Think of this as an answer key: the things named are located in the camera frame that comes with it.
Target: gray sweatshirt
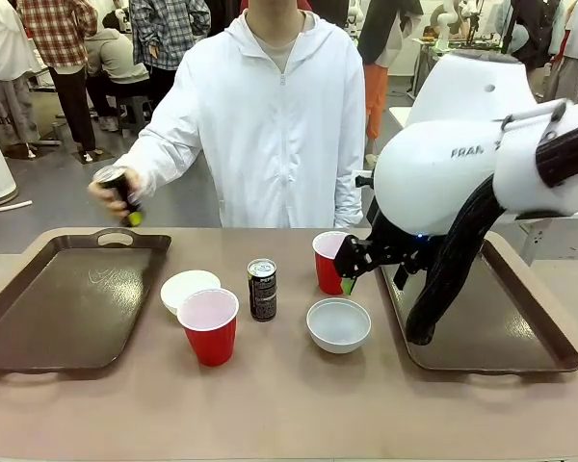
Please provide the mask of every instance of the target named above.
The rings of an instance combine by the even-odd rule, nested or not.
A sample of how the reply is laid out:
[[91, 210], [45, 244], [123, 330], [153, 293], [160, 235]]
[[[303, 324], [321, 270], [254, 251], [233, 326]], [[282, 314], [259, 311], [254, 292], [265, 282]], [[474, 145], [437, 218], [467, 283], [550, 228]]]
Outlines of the gray sweatshirt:
[[143, 64], [133, 64], [133, 43], [114, 29], [103, 29], [86, 38], [88, 72], [105, 71], [116, 84], [134, 84], [149, 76]]

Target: red solo cup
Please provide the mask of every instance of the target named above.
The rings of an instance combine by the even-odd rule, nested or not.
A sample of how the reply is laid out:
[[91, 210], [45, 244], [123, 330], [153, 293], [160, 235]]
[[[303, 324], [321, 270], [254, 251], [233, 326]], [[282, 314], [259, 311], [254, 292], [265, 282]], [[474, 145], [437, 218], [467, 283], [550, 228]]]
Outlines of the red solo cup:
[[340, 287], [341, 279], [334, 267], [334, 258], [347, 236], [347, 233], [340, 231], [328, 231], [320, 234], [312, 241], [319, 288], [328, 295], [343, 294]]
[[199, 363], [215, 368], [233, 354], [238, 297], [225, 289], [206, 289], [189, 296], [177, 310], [177, 319]]

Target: plaid shirt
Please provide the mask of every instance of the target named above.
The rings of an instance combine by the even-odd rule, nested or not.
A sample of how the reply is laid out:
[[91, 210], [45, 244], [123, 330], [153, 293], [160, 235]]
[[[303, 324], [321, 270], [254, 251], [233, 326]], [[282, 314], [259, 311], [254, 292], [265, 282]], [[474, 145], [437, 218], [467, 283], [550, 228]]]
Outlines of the plaid shirt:
[[[165, 70], [176, 70], [195, 36], [210, 31], [210, 11], [203, 0], [131, 0], [133, 58]], [[149, 47], [158, 50], [158, 59]]]
[[96, 34], [96, 10], [87, 0], [19, 0], [17, 9], [47, 65], [86, 63], [84, 37]]

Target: chair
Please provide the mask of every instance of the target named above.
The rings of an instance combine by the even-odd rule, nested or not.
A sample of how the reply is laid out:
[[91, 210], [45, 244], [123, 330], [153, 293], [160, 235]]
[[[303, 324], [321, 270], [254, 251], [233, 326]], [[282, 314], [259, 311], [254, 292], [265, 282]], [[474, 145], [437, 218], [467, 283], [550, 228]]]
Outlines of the chair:
[[[116, 105], [118, 106], [118, 128], [120, 132], [122, 133], [122, 130], [127, 129], [132, 134], [138, 135], [148, 123], [145, 117], [145, 110], [147, 109], [152, 114], [152, 103], [150, 103], [150, 100], [147, 99], [147, 96], [129, 96], [127, 98], [116, 98]], [[122, 107], [126, 108], [126, 115], [122, 114]]]

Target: person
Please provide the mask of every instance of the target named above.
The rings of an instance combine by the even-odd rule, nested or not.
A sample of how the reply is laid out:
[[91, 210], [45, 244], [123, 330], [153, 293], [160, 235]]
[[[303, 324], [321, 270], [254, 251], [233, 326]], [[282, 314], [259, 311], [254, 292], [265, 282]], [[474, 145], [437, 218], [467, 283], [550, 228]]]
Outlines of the person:
[[526, 0], [514, 1], [512, 7], [511, 0], [503, 0], [497, 11], [494, 28], [502, 37], [502, 51], [524, 64], [535, 91], [541, 91], [545, 66], [559, 53], [565, 35], [564, 3]]
[[[249, 0], [242, 0], [240, 3], [240, 13], [243, 13], [246, 8], [249, 7]], [[305, 12], [312, 12], [308, 0], [298, 0], [298, 8], [304, 10]]]
[[349, 0], [308, 0], [312, 11], [341, 29], [347, 24]]
[[565, 35], [544, 94], [545, 101], [570, 99], [578, 102], [578, 2], [565, 14]]
[[19, 15], [56, 87], [77, 150], [87, 162], [96, 147], [86, 96], [84, 38], [96, 34], [96, 10], [87, 0], [19, 0]]
[[27, 82], [27, 74], [39, 70], [16, 11], [8, 0], [0, 0], [0, 145], [3, 149], [39, 140]]
[[373, 0], [370, 3], [357, 51], [364, 62], [366, 79], [366, 162], [378, 159], [376, 140], [387, 97], [388, 70], [403, 48], [403, 41], [415, 30], [424, 14], [419, 0]]
[[86, 87], [98, 114], [102, 130], [116, 132], [116, 109], [107, 102], [107, 95], [117, 97], [149, 96], [150, 81], [143, 64], [133, 64], [133, 44], [120, 33], [121, 10], [103, 18], [103, 30], [86, 38], [88, 81]]
[[[344, 228], [362, 217], [353, 175], [365, 123], [350, 37], [297, 0], [250, 0], [225, 32], [186, 53], [168, 97], [116, 165], [133, 193], [150, 194], [203, 152], [223, 226]], [[111, 192], [89, 190], [125, 216]]]
[[150, 74], [154, 106], [170, 90], [175, 72], [196, 36], [210, 31], [210, 11], [203, 0], [131, 0], [133, 58]]
[[210, 11], [210, 31], [208, 37], [213, 37], [224, 31], [226, 17], [226, 2], [224, 0], [205, 0]]
[[[450, 39], [466, 39], [466, 36], [469, 34], [469, 24], [462, 17], [459, 3], [460, 0], [454, 0], [454, 10], [456, 10], [456, 13], [459, 17], [454, 24], [450, 24]], [[431, 14], [431, 27], [434, 29], [434, 33], [437, 35], [439, 35], [440, 31], [440, 26], [437, 20], [444, 13], [445, 5], [441, 4], [436, 7], [433, 11], [433, 14]]]

